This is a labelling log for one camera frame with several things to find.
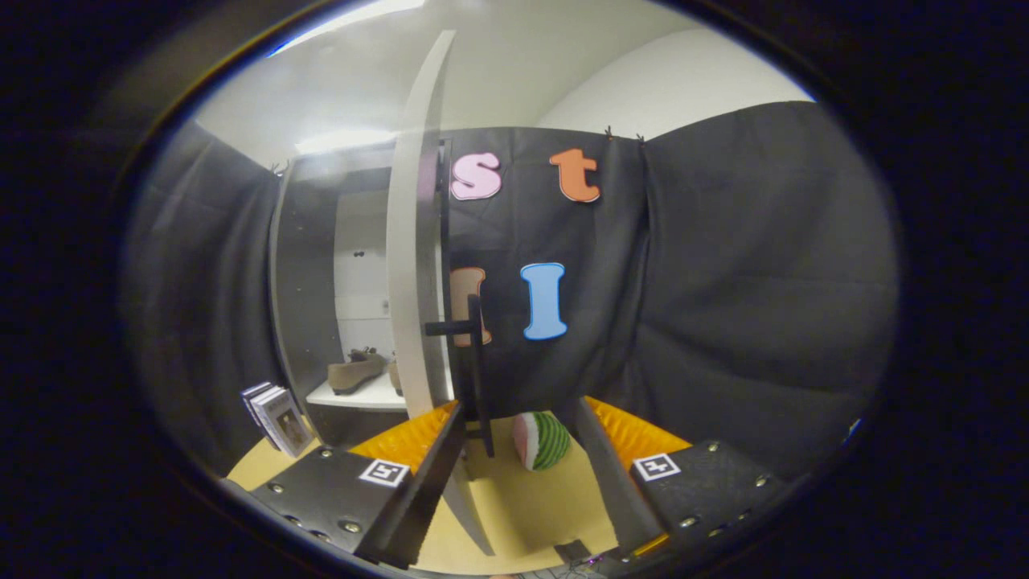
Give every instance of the ceiling light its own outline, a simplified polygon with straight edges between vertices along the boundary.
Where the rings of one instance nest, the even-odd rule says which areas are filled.
[[[321,36],[326,32],[332,32],[347,26],[348,24],[354,24],[361,21],[366,21],[368,19],[374,19],[376,16],[381,16],[383,14],[390,14],[393,12],[399,12],[402,10],[411,10],[414,8],[419,8],[425,4],[425,0],[378,0],[371,2],[370,4],[365,4],[360,8],[350,10],[349,12],[343,14],[342,16],[332,19],[327,23],[311,30],[305,34],[293,38],[289,42],[286,42],[282,46],[279,46],[269,55],[269,58],[278,55],[279,52],[292,48],[293,46],[299,44],[300,42],[306,42],[311,40],[315,36]]]
[[[393,131],[380,131],[376,129],[343,129],[332,131],[324,135],[318,135],[310,139],[305,139],[296,143],[296,150],[300,154],[321,152],[334,148],[347,148],[352,146],[362,146],[391,141],[396,136]]]

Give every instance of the black handle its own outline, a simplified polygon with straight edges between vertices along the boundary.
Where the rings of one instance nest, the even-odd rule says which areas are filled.
[[[426,336],[456,336],[468,334],[471,336],[471,386],[472,402],[475,413],[478,414],[480,431],[476,438],[482,438],[486,445],[486,456],[493,458],[493,431],[490,430],[490,418],[486,413],[486,401],[483,399],[483,311],[478,296],[468,294],[468,320],[460,322],[430,322],[425,325]]]

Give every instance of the foam letter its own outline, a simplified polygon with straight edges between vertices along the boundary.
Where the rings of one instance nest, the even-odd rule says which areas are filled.
[[[586,172],[597,170],[597,160],[582,156],[581,148],[570,148],[551,157],[558,166],[561,192],[572,201],[590,203],[600,198],[600,187],[586,184]]]
[[[461,201],[486,198],[500,190],[500,174],[493,169],[500,167],[500,159],[492,152],[465,154],[454,164],[451,192]]]
[[[561,322],[558,304],[558,280],[565,275],[561,263],[530,263],[522,267],[522,279],[529,282],[529,327],[525,337],[529,340],[557,338],[568,331]]]
[[[478,293],[483,280],[486,279],[486,272],[482,267],[458,267],[451,272],[451,318],[453,320],[468,320],[468,295],[474,294],[482,298]],[[483,322],[483,343],[489,345],[493,340],[493,335],[486,330],[486,322]],[[454,336],[454,346],[458,348],[468,348],[471,346],[471,336],[460,334]]]

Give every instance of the white ceiling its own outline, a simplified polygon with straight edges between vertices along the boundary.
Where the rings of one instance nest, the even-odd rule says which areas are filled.
[[[532,126],[612,61],[694,28],[645,0],[427,0],[255,63],[198,116],[264,166],[333,130],[395,130],[425,55],[452,29],[442,128]]]

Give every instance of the book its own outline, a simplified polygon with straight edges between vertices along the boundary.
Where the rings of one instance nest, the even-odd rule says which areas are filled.
[[[253,419],[254,424],[257,425],[258,429],[260,429],[260,432],[264,435],[264,438],[268,439],[269,443],[272,444],[273,448],[275,448],[276,450],[281,450],[279,448],[279,445],[276,444],[275,439],[272,438],[271,433],[269,433],[268,430],[264,429],[264,425],[262,425],[260,419],[257,418],[257,413],[254,412],[254,408],[251,404],[255,398],[267,393],[269,390],[275,387],[274,385],[272,385],[272,383],[261,383],[256,387],[250,387],[249,389],[243,391],[242,393],[240,393],[240,396],[243,397],[243,405],[247,407],[247,411],[250,412],[250,418]]]
[[[313,437],[300,420],[292,394],[275,387],[253,399],[251,404],[279,448],[294,459],[299,457]]]

